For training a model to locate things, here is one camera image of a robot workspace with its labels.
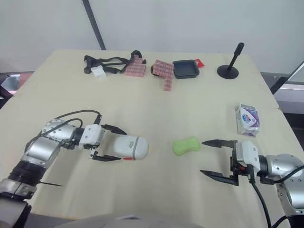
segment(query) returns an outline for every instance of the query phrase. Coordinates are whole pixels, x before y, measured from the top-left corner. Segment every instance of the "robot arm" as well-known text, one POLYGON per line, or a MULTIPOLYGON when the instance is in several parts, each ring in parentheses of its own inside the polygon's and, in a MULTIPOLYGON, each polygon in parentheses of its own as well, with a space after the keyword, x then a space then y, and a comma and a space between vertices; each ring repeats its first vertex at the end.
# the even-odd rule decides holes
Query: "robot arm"
POLYGON ((32 198, 37 184, 42 183, 40 180, 59 154, 61 147, 74 149, 78 146, 79 149, 90 149, 92 156, 89 158, 99 161, 121 159, 109 155, 98 156, 96 149, 105 130, 126 135, 117 127, 99 125, 100 118, 99 114, 94 124, 85 128, 82 128, 82 120, 77 118, 68 121, 56 118, 43 126, 42 131, 27 144, 24 155, 8 178, 0 182, 0 227, 24 226, 31 210, 31 206, 24 200, 32 198), (79 120, 81 126, 70 125, 69 122, 73 120, 79 120))
POLYGON ((236 186, 239 175, 247 176, 253 184, 257 176, 263 184, 276 184, 278 197, 291 227, 304 227, 304 164, 301 160, 289 154, 259 155, 251 141, 210 140, 202 144, 232 148, 230 169, 233 175, 224 177, 221 173, 205 170, 201 170, 202 173, 216 181, 236 186))

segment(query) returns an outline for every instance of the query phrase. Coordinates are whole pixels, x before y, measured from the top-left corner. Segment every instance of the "white backdrop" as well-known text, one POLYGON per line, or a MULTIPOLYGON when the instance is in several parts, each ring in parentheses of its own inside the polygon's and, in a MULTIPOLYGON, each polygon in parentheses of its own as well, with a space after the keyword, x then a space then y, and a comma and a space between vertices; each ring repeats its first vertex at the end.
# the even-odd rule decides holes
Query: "white backdrop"
MULTIPOLYGON (((108 50, 233 53, 262 72, 304 60, 303 0, 90 0, 108 50)), ((35 70, 55 49, 99 49, 81 0, 2 0, 0 72, 35 70)))

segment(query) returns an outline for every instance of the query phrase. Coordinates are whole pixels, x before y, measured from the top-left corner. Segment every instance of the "red tag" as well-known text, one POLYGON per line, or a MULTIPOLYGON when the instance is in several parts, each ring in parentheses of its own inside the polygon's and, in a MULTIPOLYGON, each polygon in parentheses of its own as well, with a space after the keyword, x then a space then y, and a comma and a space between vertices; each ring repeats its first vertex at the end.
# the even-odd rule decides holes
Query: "red tag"
POLYGON ((194 61, 198 65, 198 68, 202 68, 203 66, 205 66, 199 58, 195 59, 194 61))

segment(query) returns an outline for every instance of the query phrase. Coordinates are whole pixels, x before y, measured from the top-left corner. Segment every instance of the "pink package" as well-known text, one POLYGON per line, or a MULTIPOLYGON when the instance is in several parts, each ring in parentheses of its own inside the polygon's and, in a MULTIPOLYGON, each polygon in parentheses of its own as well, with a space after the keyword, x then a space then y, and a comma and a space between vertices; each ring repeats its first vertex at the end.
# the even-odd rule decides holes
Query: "pink package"
POLYGON ((147 66, 143 64, 143 59, 138 56, 134 56, 133 61, 127 66, 125 75, 134 77, 143 77, 147 69, 147 66))
POLYGON ((174 65, 156 60, 153 65, 153 74, 165 78, 164 91, 171 91, 174 65))

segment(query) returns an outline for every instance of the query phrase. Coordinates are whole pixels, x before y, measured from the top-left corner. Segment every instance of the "black tray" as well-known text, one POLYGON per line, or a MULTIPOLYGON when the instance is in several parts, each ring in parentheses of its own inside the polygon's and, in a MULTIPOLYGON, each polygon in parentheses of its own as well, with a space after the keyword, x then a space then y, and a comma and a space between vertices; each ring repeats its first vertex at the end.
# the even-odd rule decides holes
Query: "black tray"
POLYGON ((200 73, 194 60, 174 61, 174 74, 177 79, 193 78, 200 73))

